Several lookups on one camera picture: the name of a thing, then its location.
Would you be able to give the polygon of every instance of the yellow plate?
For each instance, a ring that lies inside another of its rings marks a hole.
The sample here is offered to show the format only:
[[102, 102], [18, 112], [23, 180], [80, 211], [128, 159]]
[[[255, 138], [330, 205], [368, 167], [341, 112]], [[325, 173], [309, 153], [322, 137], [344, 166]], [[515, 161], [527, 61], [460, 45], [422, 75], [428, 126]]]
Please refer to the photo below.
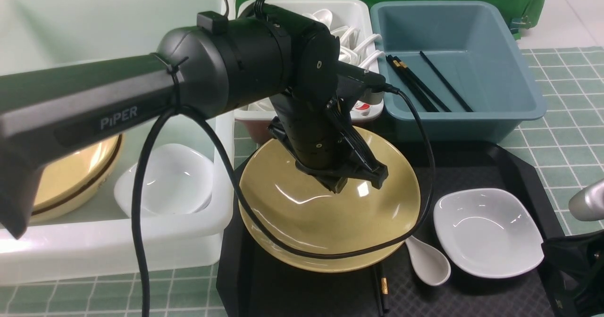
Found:
[[119, 135], [115, 138], [116, 144], [113, 150], [110, 151], [109, 157], [103, 165], [103, 168], [97, 172], [89, 181], [75, 192], [69, 194], [69, 196], [63, 198], [60, 201], [55, 202], [53, 205], [37, 209], [32, 213], [30, 223], [39, 223], [46, 220], [54, 219], [62, 216], [63, 214], [69, 213], [78, 207], [81, 207], [84, 203], [92, 199], [97, 193], [99, 188], [103, 186], [109, 175], [113, 172], [119, 155], [124, 146], [124, 137]]
[[96, 178], [112, 157], [118, 136], [101, 141], [48, 165], [42, 174], [34, 212], [54, 207]]
[[[419, 214], [420, 192], [406, 158], [384, 138], [356, 128], [389, 176], [380, 190], [365, 180], [349, 179], [334, 194], [295, 168], [293, 157], [276, 140], [254, 154], [241, 177], [241, 189], [256, 216], [289, 246], [315, 253], [361, 250], [409, 231]], [[345, 272], [373, 265], [402, 243], [347, 259], [298, 257], [274, 245], [239, 205], [255, 241], [289, 265], [315, 272]]]

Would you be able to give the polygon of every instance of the silver metal object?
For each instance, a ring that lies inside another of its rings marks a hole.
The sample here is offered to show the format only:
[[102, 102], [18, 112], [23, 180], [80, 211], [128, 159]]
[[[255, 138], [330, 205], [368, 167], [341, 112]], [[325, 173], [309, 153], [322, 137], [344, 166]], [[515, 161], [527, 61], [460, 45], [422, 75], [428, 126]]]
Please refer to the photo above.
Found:
[[575, 194], [568, 202], [568, 209], [583, 222], [604, 219], [604, 179]]
[[377, 105], [384, 99], [384, 92], [365, 91], [359, 101], [369, 105]]

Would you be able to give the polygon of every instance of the white spoon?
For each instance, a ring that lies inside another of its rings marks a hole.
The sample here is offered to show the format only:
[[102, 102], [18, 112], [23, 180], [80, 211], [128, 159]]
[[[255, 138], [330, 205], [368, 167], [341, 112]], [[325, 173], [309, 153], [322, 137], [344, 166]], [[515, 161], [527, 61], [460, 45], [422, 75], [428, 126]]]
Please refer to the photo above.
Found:
[[367, 69], [369, 68], [369, 65], [373, 63], [373, 61], [376, 61], [379, 57], [385, 56], [386, 53], [382, 52], [381, 50], [376, 50], [375, 52], [369, 54], [369, 56], [364, 59], [361, 63], [359, 63], [359, 68]]
[[410, 236], [405, 240], [411, 257], [411, 265], [421, 281], [430, 286], [444, 284], [451, 276], [451, 264], [439, 250]]
[[311, 20], [319, 21], [319, 19], [311, 13], [302, 13], [302, 16], [310, 18]]
[[320, 23], [323, 23], [324, 25], [326, 25], [327, 28], [332, 27], [332, 21], [334, 20], [334, 14], [332, 12], [330, 12], [330, 10], [328, 10], [328, 9], [317, 10], [316, 12], [313, 13], [313, 15], [315, 16], [315, 18], [317, 18], [317, 20]]
[[374, 41], [381, 40], [381, 39], [382, 39], [381, 35], [371, 34], [371, 35], [369, 35], [369, 37], [367, 37], [365, 40], [363, 40], [363, 42], [358, 44], [358, 46], [356, 46], [353, 50], [355, 53], [362, 56], [363, 53], [365, 53], [365, 49], [367, 49], [367, 46], [372, 44]]

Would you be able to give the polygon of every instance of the chopstick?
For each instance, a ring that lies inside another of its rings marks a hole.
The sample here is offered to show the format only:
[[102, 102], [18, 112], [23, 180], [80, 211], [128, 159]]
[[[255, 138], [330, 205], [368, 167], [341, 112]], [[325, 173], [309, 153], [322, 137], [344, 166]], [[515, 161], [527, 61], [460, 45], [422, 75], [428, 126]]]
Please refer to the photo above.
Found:
[[440, 73], [440, 71], [436, 68], [436, 66], [432, 63], [432, 61], [430, 61], [430, 59], [428, 59], [428, 57], [422, 51], [419, 51], [419, 55], [421, 55], [423, 60], [430, 66], [430, 68], [432, 68], [432, 71], [434, 71], [434, 74], [436, 74], [436, 76], [438, 76], [440, 81], [442, 81], [442, 83], [445, 84], [445, 86], [447, 87], [449, 92], [451, 92], [451, 94], [455, 97], [455, 99], [457, 99], [457, 101], [461, 104], [463, 109], [466, 111], [474, 111], [474, 110], [472, 110], [472, 107], [468, 106], [468, 103], [466, 103], [464, 101], [464, 99], [461, 97], [461, 95], [459, 95], [459, 93], [457, 93], [457, 91], [455, 90], [455, 88], [453, 88], [453, 86], [449, 83], [449, 81], [447, 81], [445, 76]]
[[384, 310], [384, 313], [388, 313], [390, 311], [390, 302], [388, 301], [388, 279], [384, 275], [384, 265], [382, 265], [382, 262], [379, 262], [377, 266], [377, 275], [380, 279], [382, 309]]
[[428, 96], [429, 96], [430, 98], [432, 98], [432, 100], [434, 100], [434, 102], [436, 102], [436, 104], [438, 104], [438, 105], [440, 106], [440, 108], [444, 109], [444, 111], [449, 111], [449, 112], [451, 111], [451, 110], [449, 109], [449, 107], [447, 107], [447, 106], [445, 105], [445, 103], [444, 103], [444, 102], [442, 102], [440, 99], [438, 99], [438, 96], [436, 96], [436, 95], [435, 95], [435, 94], [434, 94], [434, 93], [433, 93], [433, 92], [430, 90], [430, 88], [429, 88], [429, 87], [427, 87], [427, 85], [426, 85], [425, 83], [423, 83], [423, 81], [422, 81], [420, 78], [418, 78], [418, 77], [415, 75], [415, 73], [414, 73], [414, 72], [413, 72], [413, 71], [412, 71], [412, 70], [409, 68], [409, 66], [407, 66], [407, 65], [406, 65], [406, 64], [405, 64], [403, 61], [401, 61], [401, 59], [399, 59], [398, 57], [394, 57], [394, 60], [395, 60], [395, 61], [398, 61], [398, 62], [399, 62], [399, 64], [401, 64], [401, 67], [402, 67], [402, 68], [404, 68], [404, 69], [405, 69], [405, 70], [408, 72], [408, 74], [409, 74], [409, 76], [411, 77], [411, 79], [412, 79], [412, 80], [413, 80], [415, 83], [417, 83], [417, 85], [420, 87], [420, 89], [421, 89], [422, 91], [424, 91], [426, 94], [428, 94]]
[[419, 87], [413, 82], [413, 80], [410, 79], [410, 76], [408, 74], [406, 74], [406, 70], [401, 66], [401, 64], [399, 64], [398, 61], [396, 61], [392, 57], [392, 55], [388, 55], [388, 57], [386, 57], [386, 61], [388, 61], [388, 64], [390, 64], [390, 67], [392, 67], [392, 69], [394, 69], [397, 76], [399, 76], [401, 81], [407, 86], [409, 91], [412, 92], [413, 96], [415, 96], [415, 98], [419, 101], [421, 106], [426, 111], [432, 111], [432, 112], [438, 111], [436, 106], [434, 106], [434, 104], [432, 104], [432, 102], [430, 102], [430, 100], [421, 91], [421, 89], [419, 89]]

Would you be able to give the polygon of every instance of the white plastic basin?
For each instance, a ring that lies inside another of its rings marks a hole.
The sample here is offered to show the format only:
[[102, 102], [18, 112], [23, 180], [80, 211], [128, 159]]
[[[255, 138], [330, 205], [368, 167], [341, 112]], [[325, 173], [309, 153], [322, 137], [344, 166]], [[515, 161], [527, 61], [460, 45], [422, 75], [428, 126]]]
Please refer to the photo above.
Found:
[[[231, 9], [234, 3], [229, 0]], [[222, 0], [0, 0], [0, 75], [153, 52], [170, 29], [195, 25], [200, 11], [224, 8]], [[233, 113], [210, 121], [231, 160], [233, 123]], [[115, 203], [113, 188], [138, 160], [151, 125], [126, 133], [115, 171], [80, 209], [31, 226], [20, 240], [0, 229], [0, 285], [138, 270], [130, 220]], [[185, 117], [170, 119], [156, 146], [165, 143], [187, 145], [215, 160], [212, 199], [201, 212], [143, 219], [149, 268], [213, 264], [233, 211], [226, 170], [203, 130]]]

